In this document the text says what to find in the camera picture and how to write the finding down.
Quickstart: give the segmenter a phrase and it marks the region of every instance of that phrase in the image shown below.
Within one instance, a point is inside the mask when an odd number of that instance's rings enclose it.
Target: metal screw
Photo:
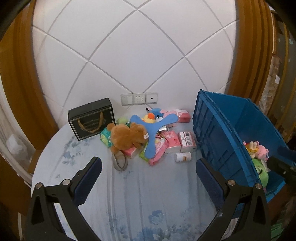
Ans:
[[[229,184],[230,186],[234,186],[234,185],[235,185],[235,181],[234,181],[234,180],[228,180],[228,184]]]
[[[37,189],[41,188],[41,187],[42,187],[42,183],[37,183],[37,184],[35,185],[35,187],[36,187]]]
[[[258,188],[258,189],[261,189],[262,188],[262,185],[260,183],[256,183],[255,184],[255,187]]]
[[[69,185],[70,184],[70,180],[69,179],[65,179],[65,180],[63,180],[63,182],[62,182],[62,184],[64,185],[64,186],[67,186],[67,185]]]

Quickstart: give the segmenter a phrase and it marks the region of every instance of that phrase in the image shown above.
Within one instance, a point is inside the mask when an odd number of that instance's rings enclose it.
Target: gold ribbon handle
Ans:
[[[100,114],[100,121],[99,121],[99,126],[98,126],[97,128],[95,128],[95,129],[92,130],[92,131],[89,131],[89,130],[87,130],[87,129],[84,127],[84,125],[80,122],[80,119],[78,119],[78,124],[79,124],[80,128],[81,128],[82,130],[84,130],[84,131],[89,132],[89,133],[95,133],[96,131],[98,131],[98,130],[101,128],[101,126],[102,126],[102,124],[103,124],[103,121],[104,121],[104,115],[103,115],[103,112],[101,111],[100,113],[101,113],[101,114]]]

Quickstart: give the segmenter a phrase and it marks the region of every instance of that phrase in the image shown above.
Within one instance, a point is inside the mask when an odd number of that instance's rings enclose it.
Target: blue plastic bin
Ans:
[[[250,99],[200,90],[193,125],[203,157],[225,179],[233,179],[239,185],[261,183],[243,141],[258,140],[269,150],[269,156],[294,165],[277,153],[278,147],[286,147],[286,143]],[[269,202],[285,182],[273,171],[268,174],[266,198]]]

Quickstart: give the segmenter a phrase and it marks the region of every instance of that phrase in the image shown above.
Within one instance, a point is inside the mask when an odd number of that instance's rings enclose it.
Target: table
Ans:
[[[193,127],[192,122],[175,125],[176,132]],[[99,135],[78,141],[69,124],[42,152],[32,186],[71,179],[93,156],[101,158],[102,173],[79,210],[103,241],[197,240],[216,214],[195,171],[200,151],[184,163],[176,163],[173,153],[165,154],[153,167],[137,156],[129,159],[127,170],[119,172]],[[67,236],[76,240],[60,205],[55,207]]]

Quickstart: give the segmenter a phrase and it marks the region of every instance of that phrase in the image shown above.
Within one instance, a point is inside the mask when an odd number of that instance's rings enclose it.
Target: pink pig plush toy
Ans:
[[[256,142],[257,142],[258,151],[255,153],[255,158],[257,158],[259,160],[267,161],[267,154],[268,154],[269,150],[266,149],[264,146],[259,145],[259,141],[256,141]]]

